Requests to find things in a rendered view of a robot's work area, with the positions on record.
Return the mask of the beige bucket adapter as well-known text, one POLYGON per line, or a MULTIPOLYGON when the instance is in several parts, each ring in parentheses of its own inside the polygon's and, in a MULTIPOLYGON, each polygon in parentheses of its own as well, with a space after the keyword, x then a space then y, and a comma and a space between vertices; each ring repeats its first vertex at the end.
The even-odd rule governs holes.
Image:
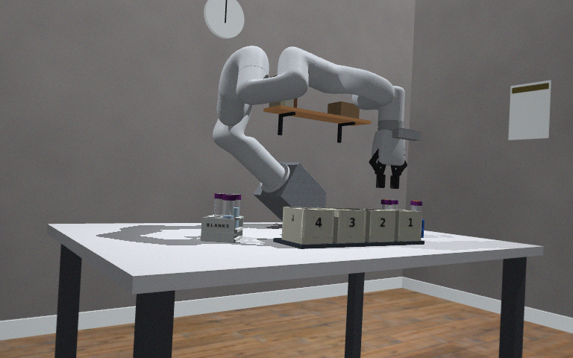
POLYGON ((334 235, 334 210, 284 207, 282 240, 298 244, 330 244, 334 235))
POLYGON ((334 210, 334 243, 365 242, 366 210, 317 208, 334 210))
POLYGON ((366 210, 365 242, 394 242, 395 241, 395 211, 376 209, 366 210))
POLYGON ((395 241, 421 241, 422 212, 412 210, 395 211, 395 241))

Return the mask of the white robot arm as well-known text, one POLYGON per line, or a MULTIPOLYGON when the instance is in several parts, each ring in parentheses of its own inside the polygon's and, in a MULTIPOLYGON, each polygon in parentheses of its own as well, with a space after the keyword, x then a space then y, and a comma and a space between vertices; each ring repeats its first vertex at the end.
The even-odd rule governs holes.
POLYGON ((264 50, 247 46, 234 52, 223 67, 213 141, 243 164, 261 182, 264 192, 280 189, 289 177, 289 167, 279 163, 255 138, 244 135, 252 105, 299 98, 308 87, 324 93, 353 94, 356 107, 378 110, 378 131, 392 131, 396 139, 421 140, 421 132, 402 127, 402 87, 372 72, 336 65, 296 47, 283 50, 278 75, 269 78, 264 50))

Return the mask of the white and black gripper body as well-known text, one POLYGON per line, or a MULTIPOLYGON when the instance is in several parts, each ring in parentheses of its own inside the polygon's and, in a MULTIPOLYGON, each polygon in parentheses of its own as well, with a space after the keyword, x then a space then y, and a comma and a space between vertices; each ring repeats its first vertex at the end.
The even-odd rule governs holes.
POLYGON ((372 157, 379 149, 378 161, 387 166, 402 166, 405 160, 404 139, 392 138, 392 131, 379 130, 375 132, 372 145, 372 157), (380 161, 381 159, 381 161, 380 161))

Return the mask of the grey tube rack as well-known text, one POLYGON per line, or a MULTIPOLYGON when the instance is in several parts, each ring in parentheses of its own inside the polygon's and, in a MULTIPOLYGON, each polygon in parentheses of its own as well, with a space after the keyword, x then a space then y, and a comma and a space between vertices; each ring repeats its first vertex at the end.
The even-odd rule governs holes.
POLYGON ((215 215, 202 217, 201 241, 235 243, 242 238, 243 216, 240 217, 233 219, 223 219, 222 216, 215 215), (236 220, 239 220, 238 228, 235 228, 236 220))

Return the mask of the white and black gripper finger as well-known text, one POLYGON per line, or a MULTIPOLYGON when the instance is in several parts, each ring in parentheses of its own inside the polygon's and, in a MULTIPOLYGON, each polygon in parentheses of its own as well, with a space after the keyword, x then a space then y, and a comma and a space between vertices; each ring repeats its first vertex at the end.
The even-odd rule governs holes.
POLYGON ((386 178, 386 175, 384 175, 384 171, 385 171, 386 165, 380 163, 379 161, 378 161, 378 163, 376 163, 377 159, 379 158, 378 152, 379 152, 379 149, 375 152, 375 154, 373 155, 373 157, 369 161, 369 164, 375 170, 375 174, 377 175, 376 187, 377 188, 384 188, 385 187, 385 178, 386 178))
POLYGON ((404 165, 402 166, 393 166, 391 165, 391 170, 392 170, 392 175, 390 177, 390 188, 391 189, 399 189, 399 178, 401 176, 401 173, 404 171, 404 169, 407 167, 407 163, 404 160, 404 165), (397 168, 395 170, 395 168, 397 168))

